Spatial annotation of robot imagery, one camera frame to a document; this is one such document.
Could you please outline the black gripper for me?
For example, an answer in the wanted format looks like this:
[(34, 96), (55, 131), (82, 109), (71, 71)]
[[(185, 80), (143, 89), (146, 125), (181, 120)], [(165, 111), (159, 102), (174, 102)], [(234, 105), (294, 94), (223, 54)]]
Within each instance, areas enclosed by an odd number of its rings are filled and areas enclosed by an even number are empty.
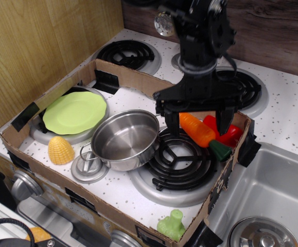
[(155, 92), (153, 98), (156, 112), (165, 115), (171, 135), (180, 135), (179, 112), (215, 111), (217, 130), (222, 136), (228, 132), (235, 112), (242, 105), (243, 94), (242, 85), (212, 72), (203, 76), (185, 74), (179, 83)]

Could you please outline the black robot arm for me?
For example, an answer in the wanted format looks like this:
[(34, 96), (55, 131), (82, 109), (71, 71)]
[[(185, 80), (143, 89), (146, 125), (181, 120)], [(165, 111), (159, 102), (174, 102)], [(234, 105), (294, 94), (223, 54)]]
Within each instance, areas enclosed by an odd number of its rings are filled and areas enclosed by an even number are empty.
[(180, 82), (155, 92), (156, 113), (165, 118), (169, 132), (179, 136), (181, 112), (215, 111), (217, 129), (225, 134), (242, 105), (243, 87), (216, 73), (217, 60), (227, 54), (236, 31), (230, 27), (226, 1), (127, 1), (140, 8), (155, 8), (171, 16), (180, 41)]

